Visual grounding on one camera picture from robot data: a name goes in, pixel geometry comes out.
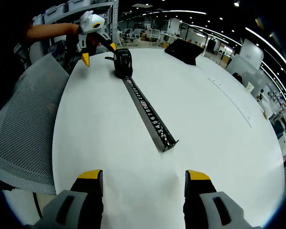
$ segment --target mesh chair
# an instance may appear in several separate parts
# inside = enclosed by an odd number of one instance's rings
[[[156,39],[156,41],[160,40],[160,30],[151,30],[150,39]]]
[[[13,187],[56,195],[52,139],[69,75],[48,54],[19,78],[0,111],[0,180]]]
[[[141,29],[134,29],[133,31],[133,37],[140,39],[141,38],[141,34],[142,34],[142,30]]]

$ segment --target robotic hand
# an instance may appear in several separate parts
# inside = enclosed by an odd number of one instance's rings
[[[109,51],[115,52],[115,44],[110,40],[109,35],[102,31],[105,24],[105,19],[97,14],[93,14],[93,11],[87,11],[81,16],[80,22],[80,34],[79,43],[76,45],[78,52],[82,52],[86,46],[86,39],[88,33],[93,33],[99,42],[104,45]],[[89,67],[89,54],[82,54],[82,61]]]

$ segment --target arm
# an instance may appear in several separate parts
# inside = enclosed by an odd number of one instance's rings
[[[77,36],[78,25],[71,23],[61,23],[52,25],[32,25],[29,23],[24,30],[24,39],[26,42],[38,42],[62,35]]]

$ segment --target white table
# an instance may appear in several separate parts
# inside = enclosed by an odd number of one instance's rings
[[[133,79],[180,141],[157,151],[125,85],[113,75],[113,62],[104,59],[112,53],[90,57],[90,68],[79,61],[55,123],[57,193],[82,172],[101,168],[102,228],[185,228],[184,176],[192,169],[238,203],[252,226],[264,225],[281,201],[284,169],[276,135],[255,99],[205,57],[191,66],[160,49],[130,52]]]

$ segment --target storage box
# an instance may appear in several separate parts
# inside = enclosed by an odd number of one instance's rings
[[[170,44],[168,42],[163,42],[161,46],[162,46],[162,48],[166,49],[169,45]]]
[[[73,11],[84,6],[89,6],[90,0],[70,0],[67,4],[69,11]]]
[[[52,6],[51,8],[46,10],[46,14],[44,15],[44,23],[49,24],[50,21],[55,20],[62,14],[68,11],[68,6],[66,4],[61,4],[59,6]]]
[[[33,18],[33,25],[43,25],[43,24],[44,24],[43,14],[40,14]]]

